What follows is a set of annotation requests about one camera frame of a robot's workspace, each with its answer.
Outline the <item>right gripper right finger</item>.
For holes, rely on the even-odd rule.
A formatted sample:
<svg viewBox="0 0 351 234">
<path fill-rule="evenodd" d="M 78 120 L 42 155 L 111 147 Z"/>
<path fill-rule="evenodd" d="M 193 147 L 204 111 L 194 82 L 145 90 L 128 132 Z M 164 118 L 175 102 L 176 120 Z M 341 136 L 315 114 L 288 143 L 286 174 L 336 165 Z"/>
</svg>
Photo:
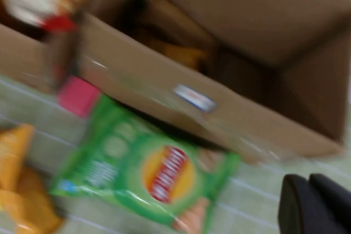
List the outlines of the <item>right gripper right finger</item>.
<svg viewBox="0 0 351 234">
<path fill-rule="evenodd" d="M 350 190 L 323 174 L 311 174 L 310 184 L 317 190 L 335 221 L 350 233 Z"/>
</svg>

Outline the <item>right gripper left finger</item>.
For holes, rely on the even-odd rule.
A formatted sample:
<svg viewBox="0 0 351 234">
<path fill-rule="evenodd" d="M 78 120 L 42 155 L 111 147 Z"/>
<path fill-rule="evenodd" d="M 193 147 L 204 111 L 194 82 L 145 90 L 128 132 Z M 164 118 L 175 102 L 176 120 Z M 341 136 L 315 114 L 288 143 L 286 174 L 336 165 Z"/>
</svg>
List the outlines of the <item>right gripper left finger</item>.
<svg viewBox="0 0 351 234">
<path fill-rule="evenodd" d="M 328 233 L 329 211 L 309 182 L 295 174 L 282 182 L 278 225 L 281 233 Z"/>
</svg>

